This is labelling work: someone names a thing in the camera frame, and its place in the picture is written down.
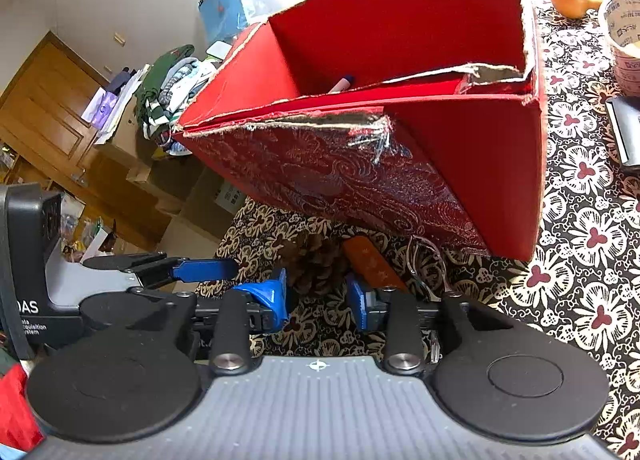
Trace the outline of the brown pine cone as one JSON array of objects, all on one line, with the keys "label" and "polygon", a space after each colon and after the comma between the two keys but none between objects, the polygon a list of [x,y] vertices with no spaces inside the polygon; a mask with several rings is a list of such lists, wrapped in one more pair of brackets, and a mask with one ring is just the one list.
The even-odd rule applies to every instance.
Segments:
[{"label": "brown pine cone", "polygon": [[340,239],[300,232],[282,246],[276,267],[286,270],[289,289],[318,298],[341,287],[348,261]]}]

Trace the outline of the metal clip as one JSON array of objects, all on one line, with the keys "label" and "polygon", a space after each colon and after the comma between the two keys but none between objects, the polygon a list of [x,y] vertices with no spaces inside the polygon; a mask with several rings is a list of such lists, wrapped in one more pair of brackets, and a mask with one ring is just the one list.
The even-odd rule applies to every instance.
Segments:
[{"label": "metal clip", "polygon": [[406,265],[420,291],[431,302],[439,302],[450,291],[446,260],[432,240],[412,236],[406,249]]}]

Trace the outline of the cardboard boxes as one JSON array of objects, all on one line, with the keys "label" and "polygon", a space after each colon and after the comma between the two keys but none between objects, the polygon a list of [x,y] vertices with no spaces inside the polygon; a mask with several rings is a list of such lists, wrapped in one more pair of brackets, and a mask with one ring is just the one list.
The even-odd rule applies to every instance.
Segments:
[{"label": "cardboard boxes", "polygon": [[245,194],[197,157],[155,160],[158,147],[143,137],[135,106],[131,99],[114,135],[99,150],[125,168],[130,185],[153,197],[157,213],[170,217],[158,250],[187,258],[211,258]]}]

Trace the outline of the wooden cabinet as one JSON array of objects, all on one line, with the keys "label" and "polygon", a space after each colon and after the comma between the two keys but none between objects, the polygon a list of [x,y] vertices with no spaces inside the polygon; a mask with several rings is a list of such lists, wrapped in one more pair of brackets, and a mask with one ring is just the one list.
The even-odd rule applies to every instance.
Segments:
[{"label": "wooden cabinet", "polygon": [[100,76],[47,33],[1,95],[1,139],[39,172],[115,223],[117,233],[152,250],[169,223],[157,198],[128,182],[128,170],[100,151],[96,129],[81,119]]}]

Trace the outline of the pile of folded clothes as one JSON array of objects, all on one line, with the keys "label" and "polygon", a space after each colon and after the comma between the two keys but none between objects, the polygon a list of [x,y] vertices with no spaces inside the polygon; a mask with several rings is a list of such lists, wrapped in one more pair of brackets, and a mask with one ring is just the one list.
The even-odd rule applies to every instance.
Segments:
[{"label": "pile of folded clothes", "polygon": [[192,154],[175,138],[177,124],[217,71],[210,61],[200,61],[194,52],[192,44],[168,50],[150,65],[134,93],[134,112],[143,137],[171,158]]}]

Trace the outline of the red brocade cardboard box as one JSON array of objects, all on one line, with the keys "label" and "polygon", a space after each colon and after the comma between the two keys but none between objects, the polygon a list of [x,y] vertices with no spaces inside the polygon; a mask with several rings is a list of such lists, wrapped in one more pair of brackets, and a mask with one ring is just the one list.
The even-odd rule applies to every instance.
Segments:
[{"label": "red brocade cardboard box", "polygon": [[177,136],[270,206],[527,261],[546,172],[538,48],[527,0],[306,0],[240,35]]}]

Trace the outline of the blue white marker pen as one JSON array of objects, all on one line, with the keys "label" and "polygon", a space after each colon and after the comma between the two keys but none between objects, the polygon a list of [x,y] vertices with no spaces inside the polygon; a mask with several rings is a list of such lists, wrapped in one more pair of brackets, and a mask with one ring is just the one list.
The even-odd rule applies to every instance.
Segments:
[{"label": "blue white marker pen", "polygon": [[329,90],[329,94],[338,94],[341,92],[346,92],[352,87],[352,83],[354,82],[354,78],[352,76],[343,76],[335,85],[331,87]]}]

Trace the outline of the floral patterned tablecloth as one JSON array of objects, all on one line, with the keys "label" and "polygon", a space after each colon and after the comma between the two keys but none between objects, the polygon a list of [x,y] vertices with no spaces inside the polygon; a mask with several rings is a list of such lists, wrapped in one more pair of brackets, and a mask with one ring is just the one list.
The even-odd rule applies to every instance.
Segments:
[{"label": "floral patterned tablecloth", "polygon": [[[442,251],[451,287],[585,350],[610,391],[596,434],[622,459],[639,459],[639,175],[620,168],[606,101],[620,94],[598,14],[567,20],[533,0],[548,96],[547,173],[530,263]],[[240,280],[264,280],[300,232],[367,235],[414,295],[408,240],[270,208],[247,198],[216,258],[236,258]],[[344,287],[303,300],[284,329],[252,336],[260,355],[382,358],[385,336],[356,330]]]}]

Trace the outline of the blue gift bag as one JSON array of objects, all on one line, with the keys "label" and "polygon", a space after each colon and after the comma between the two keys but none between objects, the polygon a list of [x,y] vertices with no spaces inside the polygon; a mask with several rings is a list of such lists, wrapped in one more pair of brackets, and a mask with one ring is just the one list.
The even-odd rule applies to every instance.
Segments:
[{"label": "blue gift bag", "polygon": [[208,46],[221,41],[231,44],[250,24],[270,14],[265,0],[199,0],[198,12]]}]

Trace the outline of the dark notebook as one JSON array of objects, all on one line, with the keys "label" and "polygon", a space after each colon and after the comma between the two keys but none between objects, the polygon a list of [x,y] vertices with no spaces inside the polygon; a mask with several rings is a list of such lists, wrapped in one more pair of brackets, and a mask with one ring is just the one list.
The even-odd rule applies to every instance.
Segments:
[{"label": "dark notebook", "polygon": [[638,97],[616,96],[605,103],[612,124],[620,165],[638,171],[640,166],[640,104]]}]

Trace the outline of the orange wooden gourd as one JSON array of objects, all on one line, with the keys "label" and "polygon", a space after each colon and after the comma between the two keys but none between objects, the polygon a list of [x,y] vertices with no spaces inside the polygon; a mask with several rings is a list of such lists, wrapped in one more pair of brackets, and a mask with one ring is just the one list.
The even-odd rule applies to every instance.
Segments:
[{"label": "orange wooden gourd", "polygon": [[580,19],[590,10],[598,10],[603,0],[550,0],[554,9],[567,19]]}]

